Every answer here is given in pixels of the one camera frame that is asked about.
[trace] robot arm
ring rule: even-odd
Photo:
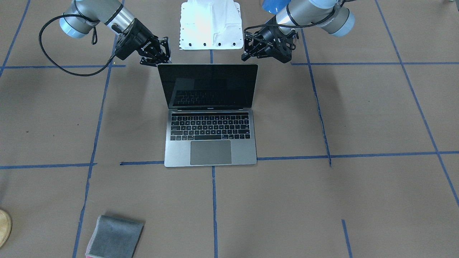
[[[291,60],[295,49],[293,37],[296,28],[318,26],[331,35],[341,37],[354,26],[354,15],[342,7],[344,2],[353,0],[292,0],[264,25],[248,27],[244,30],[244,54],[241,58],[247,61],[250,57],[274,57],[282,63]],[[262,27],[254,34],[248,29]]]
[[[74,38],[82,38],[99,22],[103,22],[119,35],[115,56],[126,59],[134,51],[142,56],[140,63],[156,66],[170,62],[168,37],[158,38],[148,30],[118,0],[72,0],[59,23],[62,30]]]

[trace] folded towel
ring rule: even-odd
[[[87,258],[132,258],[143,224],[99,216],[86,249]]]

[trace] silver laptop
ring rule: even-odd
[[[252,102],[257,64],[160,64],[169,107],[166,167],[257,162]]]

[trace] laptop screen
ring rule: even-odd
[[[169,108],[240,109],[252,107],[257,64],[160,64]]]

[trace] blue tape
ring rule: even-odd
[[[104,65],[63,65],[62,68],[100,68]],[[112,65],[112,67],[126,67],[126,65]],[[57,68],[57,66],[46,65],[46,66],[6,66],[5,69],[26,69],[26,68],[35,68],[35,69],[48,69],[48,68]]]
[[[113,41],[112,54],[115,52],[117,38],[118,37],[115,37],[115,40]],[[88,192],[89,192],[89,186],[90,186],[89,180],[91,179],[91,175],[92,175],[92,168],[93,168],[92,164],[94,163],[95,151],[97,149],[97,142],[99,140],[99,132],[101,130],[102,115],[103,115],[103,112],[104,112],[105,97],[107,96],[107,89],[108,89],[108,83],[110,82],[110,75],[112,74],[112,66],[113,66],[113,62],[110,62],[110,64],[108,65],[107,79],[105,80],[104,95],[102,97],[101,110],[99,112],[99,119],[98,119],[98,122],[97,122],[97,129],[95,131],[94,148],[92,150],[91,162],[90,162],[91,165],[89,166],[88,178],[86,179],[86,190],[84,192],[83,208],[81,209],[81,212],[80,212],[80,219],[79,219],[79,222],[78,222],[78,229],[77,229],[77,235],[75,237],[75,245],[73,247],[73,256],[72,256],[72,258],[76,258],[76,256],[77,256],[78,244],[79,244],[79,241],[80,241],[80,234],[81,234],[81,227],[83,225],[84,211],[86,209],[86,202],[88,200]]]
[[[308,63],[290,63],[301,66]],[[404,65],[458,65],[459,62],[402,62]],[[311,63],[311,65],[400,65],[400,62],[337,62],[337,63]]]
[[[347,234],[346,222],[342,219],[341,223],[343,225],[344,237],[346,238],[347,252],[349,253],[349,258],[352,258],[351,243],[349,242],[349,235]]]
[[[214,252],[214,258],[218,258],[217,191],[215,188],[215,166],[212,166],[212,200],[213,200],[213,252]]]
[[[76,164],[44,164],[44,165],[19,165],[19,166],[0,166],[0,169],[20,169],[20,168],[69,168],[69,167],[88,167],[89,163]]]
[[[392,42],[392,44],[394,46],[394,49],[395,49],[395,52],[397,54],[398,60],[400,61],[400,65],[402,66],[403,73],[405,74],[405,78],[408,81],[408,85],[409,85],[409,87],[411,89],[411,93],[413,94],[414,100],[416,101],[416,105],[417,105],[417,107],[419,109],[419,112],[421,113],[421,117],[422,117],[422,120],[424,121],[425,128],[427,129],[429,137],[430,137],[430,139],[432,141],[432,145],[433,145],[433,147],[435,149],[435,152],[437,154],[438,160],[440,161],[440,164],[442,166],[443,172],[445,173],[445,176],[446,176],[446,179],[448,181],[449,187],[451,188],[451,192],[453,193],[453,196],[454,196],[454,198],[456,200],[456,204],[459,207],[459,198],[457,196],[456,190],[454,189],[454,186],[453,186],[453,184],[451,182],[451,179],[449,177],[448,171],[446,170],[445,164],[443,163],[442,156],[441,156],[440,152],[438,151],[437,144],[435,143],[435,140],[433,139],[433,135],[432,135],[432,132],[431,132],[431,130],[429,128],[429,124],[427,123],[427,120],[426,120],[426,118],[424,116],[424,112],[422,112],[421,105],[419,104],[418,98],[416,97],[413,85],[411,84],[411,80],[409,79],[409,76],[408,76],[408,73],[406,71],[405,65],[402,62],[402,58],[400,56],[400,53],[398,52],[397,46],[395,45],[394,38],[392,37],[391,31],[389,30],[389,26],[387,25],[386,19],[384,18],[384,15],[382,13],[381,7],[379,6],[378,0],[375,0],[375,3],[376,3],[376,6],[378,7],[379,13],[380,13],[381,18],[382,18],[382,20],[384,22],[384,26],[386,27],[387,33],[389,34],[389,37],[391,38],[391,42]]]
[[[120,166],[130,165],[153,165],[153,164],[164,164],[164,160],[161,161],[134,161],[134,162],[120,162]]]
[[[459,151],[440,151],[440,154],[459,154]]]
[[[303,38],[304,51],[306,53],[306,60],[308,61],[309,75],[311,76],[311,82],[312,82],[312,85],[313,85],[314,96],[315,96],[315,99],[316,99],[316,102],[317,102],[317,111],[319,113],[320,125],[322,126],[322,134],[324,136],[325,148],[327,149],[328,164],[331,166],[330,148],[328,147],[327,134],[325,133],[324,120],[322,119],[322,113],[320,111],[319,97],[317,96],[317,90],[316,90],[316,87],[315,87],[313,69],[311,67],[311,60],[309,59],[308,46],[306,44],[306,38],[304,37],[303,29],[301,29],[301,36]]]
[[[459,154],[459,151],[439,151],[440,154]],[[367,153],[367,154],[343,154],[343,155],[330,155],[331,158],[348,158],[348,157],[396,157],[396,156],[418,156],[418,155],[436,155],[435,151],[425,152],[395,152],[395,153]],[[328,158],[327,155],[311,155],[311,156],[282,156],[282,157],[257,157],[258,161],[266,160],[293,160],[293,159],[323,159]],[[134,162],[120,162],[120,166],[132,165],[156,165],[164,164],[164,161],[134,161]]]
[[[435,151],[426,152],[398,152],[398,153],[369,153],[369,154],[345,154],[345,155],[331,155],[332,158],[346,158],[346,157],[396,157],[396,156],[417,156],[417,155],[436,155]]]
[[[8,49],[8,53],[6,54],[5,60],[3,61],[3,65],[0,68],[0,77],[3,74],[3,71],[6,66],[6,62],[8,62],[8,58],[10,58],[11,50],[13,49],[14,42],[16,42],[17,35],[19,34],[19,30],[21,30],[22,23],[24,22],[24,19],[27,14],[28,7],[30,5],[30,0],[27,1],[26,8],[24,9],[24,13],[22,14],[21,21],[19,22],[19,25],[17,27],[16,33],[14,34],[13,40],[11,41],[10,48]]]
[[[328,158],[327,155],[316,156],[290,156],[290,157],[258,157],[257,160],[292,160],[292,159],[320,159]]]
[[[458,65],[459,62],[403,62],[406,65]]]

